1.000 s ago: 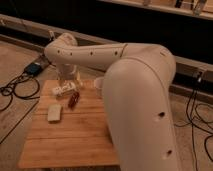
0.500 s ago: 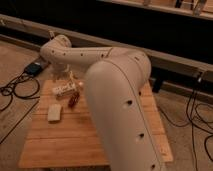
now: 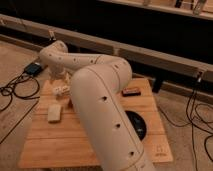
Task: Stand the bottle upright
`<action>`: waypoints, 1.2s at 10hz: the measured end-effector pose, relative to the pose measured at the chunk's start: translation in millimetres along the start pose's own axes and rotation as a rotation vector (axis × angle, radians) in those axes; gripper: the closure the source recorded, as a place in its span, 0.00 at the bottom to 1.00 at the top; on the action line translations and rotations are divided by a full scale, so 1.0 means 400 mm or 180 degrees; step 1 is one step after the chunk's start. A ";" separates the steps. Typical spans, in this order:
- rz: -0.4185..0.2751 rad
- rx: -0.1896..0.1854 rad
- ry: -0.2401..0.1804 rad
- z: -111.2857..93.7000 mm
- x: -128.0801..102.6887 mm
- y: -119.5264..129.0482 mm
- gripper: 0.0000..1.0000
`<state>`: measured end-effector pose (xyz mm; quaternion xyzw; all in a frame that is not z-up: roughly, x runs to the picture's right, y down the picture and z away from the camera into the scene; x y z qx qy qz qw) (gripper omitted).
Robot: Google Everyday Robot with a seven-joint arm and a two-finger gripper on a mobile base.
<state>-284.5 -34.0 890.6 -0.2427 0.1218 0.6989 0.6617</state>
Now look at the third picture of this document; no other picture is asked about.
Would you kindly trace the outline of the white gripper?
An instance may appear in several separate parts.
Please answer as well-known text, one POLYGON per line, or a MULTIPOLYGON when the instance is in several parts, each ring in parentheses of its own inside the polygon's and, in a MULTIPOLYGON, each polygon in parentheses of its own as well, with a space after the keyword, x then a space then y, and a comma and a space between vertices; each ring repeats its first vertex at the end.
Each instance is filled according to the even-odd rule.
POLYGON ((61 80, 64 83, 68 84, 70 81, 70 77, 68 72, 63 69, 61 72, 49 71, 50 83, 53 84, 56 80, 61 80))

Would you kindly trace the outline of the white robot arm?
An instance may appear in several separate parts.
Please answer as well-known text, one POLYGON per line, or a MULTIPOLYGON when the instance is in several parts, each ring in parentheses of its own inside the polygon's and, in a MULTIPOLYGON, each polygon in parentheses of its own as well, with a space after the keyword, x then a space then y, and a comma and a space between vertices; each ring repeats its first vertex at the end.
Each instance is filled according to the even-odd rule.
POLYGON ((56 41, 39 52, 55 74, 74 71, 70 96, 103 171, 156 171, 117 94, 132 79, 130 64, 104 54, 70 53, 56 41))

